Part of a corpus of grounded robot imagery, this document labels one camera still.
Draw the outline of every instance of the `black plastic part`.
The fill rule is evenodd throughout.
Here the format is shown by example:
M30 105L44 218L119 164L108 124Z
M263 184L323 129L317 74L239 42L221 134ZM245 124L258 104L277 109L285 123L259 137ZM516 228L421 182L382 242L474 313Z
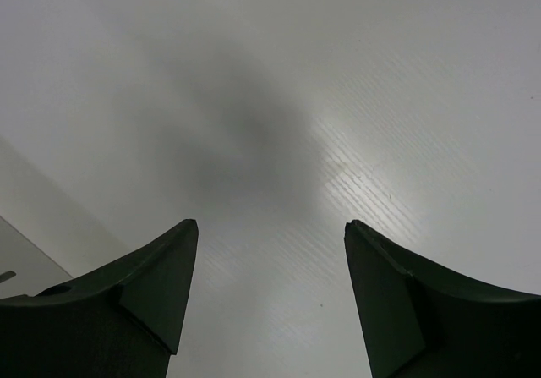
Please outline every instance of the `black plastic part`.
M0 300L0 377L164 378L178 350L198 233L185 220L89 274Z
M541 376L541 297L465 277L360 221L345 242L374 378Z
M3 274L0 274L0 283L4 283L6 281L9 281L11 278L16 277L17 274L13 271L7 271Z

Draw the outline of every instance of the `white surface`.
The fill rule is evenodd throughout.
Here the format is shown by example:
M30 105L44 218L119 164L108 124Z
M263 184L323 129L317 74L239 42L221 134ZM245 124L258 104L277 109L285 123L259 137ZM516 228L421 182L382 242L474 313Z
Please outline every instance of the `white surface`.
M207 2L0 0L0 135L65 198L0 215L74 275L199 220L170 376L368 377L352 218L541 293L541 0Z

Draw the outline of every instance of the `gray panel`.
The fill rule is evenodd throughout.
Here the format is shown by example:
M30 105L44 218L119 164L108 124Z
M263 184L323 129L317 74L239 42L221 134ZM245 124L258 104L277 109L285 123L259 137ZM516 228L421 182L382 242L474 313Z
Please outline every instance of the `gray panel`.
M128 252L127 246L1 135L0 185L0 216L70 275L78 277Z
M39 292L71 279L57 263L0 217L0 273L16 276L0 283L0 298Z

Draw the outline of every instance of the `white table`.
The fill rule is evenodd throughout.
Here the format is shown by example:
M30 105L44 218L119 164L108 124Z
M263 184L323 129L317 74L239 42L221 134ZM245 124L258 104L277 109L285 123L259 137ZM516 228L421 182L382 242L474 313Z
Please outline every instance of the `white table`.
M191 152L183 164L192 117L177 83L100 6L147 34L198 9L144 1L0 0L0 216L74 277L197 217L169 376L369 377L342 242L353 218L470 277L541 293L541 0L206 0L221 12L201 21L308 115L287 141L307 150L291 156L281 125L295 122L270 115L278 162L295 169L282 184ZM213 44L190 48L195 66ZM242 182L199 177L219 169Z

